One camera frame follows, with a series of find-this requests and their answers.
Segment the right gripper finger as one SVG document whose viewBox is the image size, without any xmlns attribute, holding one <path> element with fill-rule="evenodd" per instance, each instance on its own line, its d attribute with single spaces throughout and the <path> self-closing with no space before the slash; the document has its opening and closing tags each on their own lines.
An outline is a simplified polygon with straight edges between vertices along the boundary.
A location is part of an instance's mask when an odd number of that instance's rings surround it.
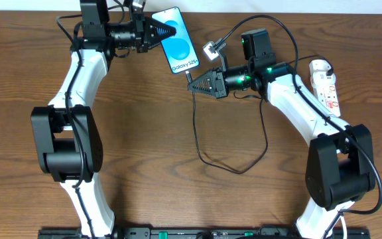
<svg viewBox="0 0 382 239">
<path fill-rule="evenodd" d="M 222 62 L 222 71 L 226 72 L 227 71 L 227 56 L 225 52 L 223 51 L 223 48 L 219 47 L 216 52 L 219 54 L 219 57 Z"/>
<path fill-rule="evenodd" d="M 203 75 L 191 80 L 188 84 L 188 90 L 216 97 L 218 92 L 216 86 L 217 79 L 217 72 L 215 70 L 209 70 Z"/>
</svg>

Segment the blue Samsung Galaxy smartphone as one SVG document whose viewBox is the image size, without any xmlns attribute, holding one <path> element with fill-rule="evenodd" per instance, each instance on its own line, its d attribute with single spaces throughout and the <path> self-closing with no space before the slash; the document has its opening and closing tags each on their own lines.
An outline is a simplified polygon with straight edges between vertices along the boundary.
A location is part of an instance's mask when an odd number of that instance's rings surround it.
<svg viewBox="0 0 382 239">
<path fill-rule="evenodd" d="M 200 62 L 180 9 L 178 7 L 165 9 L 153 13 L 152 18 L 176 29 L 174 36 L 161 41 L 171 72 L 178 74 L 197 67 Z"/>
</svg>

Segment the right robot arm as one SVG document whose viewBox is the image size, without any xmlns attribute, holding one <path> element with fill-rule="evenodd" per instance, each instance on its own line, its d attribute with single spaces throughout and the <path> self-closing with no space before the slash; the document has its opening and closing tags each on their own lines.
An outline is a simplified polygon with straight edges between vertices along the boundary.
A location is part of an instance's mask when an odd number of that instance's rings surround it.
<svg viewBox="0 0 382 239">
<path fill-rule="evenodd" d="M 354 213 L 354 202 L 374 188 L 382 199 L 382 182 L 373 162 L 370 131 L 362 124 L 351 126 L 334 115 L 311 94 L 295 69 L 277 62 L 265 29 L 242 34 L 246 65 L 229 67 L 220 39 L 203 50 L 222 66 L 188 81 L 193 93 L 216 98 L 232 90 L 251 88 L 262 100 L 279 109 L 308 144 L 306 188 L 310 201 L 295 227 L 302 238 L 328 238 L 344 213 Z"/>
</svg>

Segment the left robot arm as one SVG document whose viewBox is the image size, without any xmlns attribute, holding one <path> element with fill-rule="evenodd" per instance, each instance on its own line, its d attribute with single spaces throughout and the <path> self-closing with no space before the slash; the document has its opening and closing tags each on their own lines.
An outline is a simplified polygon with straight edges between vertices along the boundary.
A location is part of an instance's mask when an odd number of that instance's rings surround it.
<svg viewBox="0 0 382 239">
<path fill-rule="evenodd" d="M 117 50 L 148 52 L 176 29 L 143 13 L 145 2 L 117 2 L 130 20 L 113 23 L 106 1 L 80 1 L 81 21 L 73 33 L 71 65 L 47 106 L 35 107 L 31 125 L 38 163 L 68 193 L 81 222 L 78 229 L 49 228 L 39 238 L 124 238 L 102 189 L 103 144 L 92 106 Z"/>
</svg>

